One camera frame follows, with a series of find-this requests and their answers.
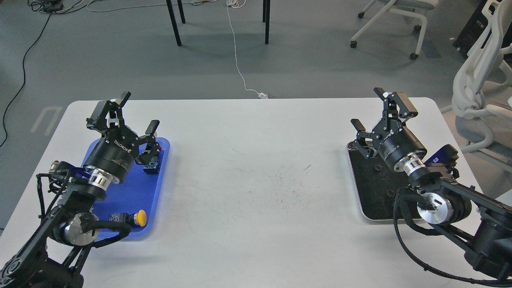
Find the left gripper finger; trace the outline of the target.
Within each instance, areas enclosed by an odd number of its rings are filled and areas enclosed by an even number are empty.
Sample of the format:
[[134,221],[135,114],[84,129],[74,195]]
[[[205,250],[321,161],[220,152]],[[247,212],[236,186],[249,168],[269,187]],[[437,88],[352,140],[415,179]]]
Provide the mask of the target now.
[[137,145],[146,144],[144,151],[135,157],[137,165],[148,165],[152,157],[156,155],[160,145],[156,142],[155,132],[160,124],[159,120],[152,120],[148,125],[145,135],[139,137],[135,142]]
[[86,127],[101,134],[106,134],[110,129],[126,127],[122,116],[122,108],[130,98],[130,92],[124,92],[121,99],[100,101],[91,117],[86,119]]

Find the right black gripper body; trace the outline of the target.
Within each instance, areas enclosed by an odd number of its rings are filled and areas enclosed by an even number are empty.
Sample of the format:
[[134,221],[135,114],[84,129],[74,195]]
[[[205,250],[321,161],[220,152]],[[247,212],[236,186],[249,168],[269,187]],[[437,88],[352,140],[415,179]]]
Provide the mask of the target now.
[[427,153],[424,145],[406,126],[379,136],[373,140],[373,145],[386,165],[395,172],[403,171],[402,159],[408,154],[415,153],[422,159]]

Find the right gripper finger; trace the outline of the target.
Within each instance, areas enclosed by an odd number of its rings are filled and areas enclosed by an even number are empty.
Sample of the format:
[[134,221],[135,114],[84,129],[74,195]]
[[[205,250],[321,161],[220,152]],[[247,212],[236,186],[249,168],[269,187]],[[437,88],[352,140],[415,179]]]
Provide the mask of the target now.
[[373,144],[368,144],[367,140],[372,141],[378,138],[378,134],[373,132],[367,132],[364,125],[359,119],[351,119],[351,124],[356,129],[356,139],[354,140],[355,146],[362,153],[366,159],[373,159],[376,157],[376,149]]
[[405,93],[389,93],[382,88],[374,88],[374,92],[384,104],[382,118],[374,127],[374,132],[397,132],[406,126],[407,120],[418,115],[416,107]]

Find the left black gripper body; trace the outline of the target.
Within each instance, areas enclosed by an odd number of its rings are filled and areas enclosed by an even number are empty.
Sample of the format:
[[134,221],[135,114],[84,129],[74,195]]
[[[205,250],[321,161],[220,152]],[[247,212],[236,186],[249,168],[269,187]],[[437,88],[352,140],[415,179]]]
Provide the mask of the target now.
[[113,175],[117,183],[124,182],[146,137],[137,136],[128,126],[114,126],[106,130],[93,126],[87,128],[100,132],[102,137],[85,160],[83,168],[87,171],[103,170]]

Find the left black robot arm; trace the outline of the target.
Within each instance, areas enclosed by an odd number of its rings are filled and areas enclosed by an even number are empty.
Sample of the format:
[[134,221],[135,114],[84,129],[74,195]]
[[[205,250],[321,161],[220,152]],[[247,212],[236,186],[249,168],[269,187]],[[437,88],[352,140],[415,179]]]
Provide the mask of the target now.
[[48,173],[36,175],[40,226],[2,268],[2,288],[81,288],[81,271],[92,248],[127,237],[134,226],[146,226],[143,210],[114,214],[108,221],[92,213],[108,186],[122,183],[134,163],[156,167],[160,122],[152,120],[138,136],[122,116],[129,98],[125,92],[122,100],[101,101],[87,118],[87,128],[101,138],[83,166],[55,161]]

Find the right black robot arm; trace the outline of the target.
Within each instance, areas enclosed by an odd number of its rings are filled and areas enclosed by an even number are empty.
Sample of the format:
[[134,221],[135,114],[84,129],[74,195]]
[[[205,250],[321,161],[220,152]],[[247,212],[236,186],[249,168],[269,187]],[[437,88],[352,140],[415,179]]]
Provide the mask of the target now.
[[[408,129],[406,122],[418,115],[402,92],[374,88],[383,102],[380,121],[367,132],[352,119],[356,138],[349,146],[365,159],[379,156],[394,172],[404,172],[408,186],[399,188],[393,202],[393,225],[404,252],[424,271],[481,286],[511,286],[511,207],[457,182],[458,151],[443,146],[427,161],[427,149]],[[445,236],[464,250],[472,268],[492,277],[479,280],[455,276],[416,257],[404,244],[398,229],[398,215],[414,231],[426,236]]]

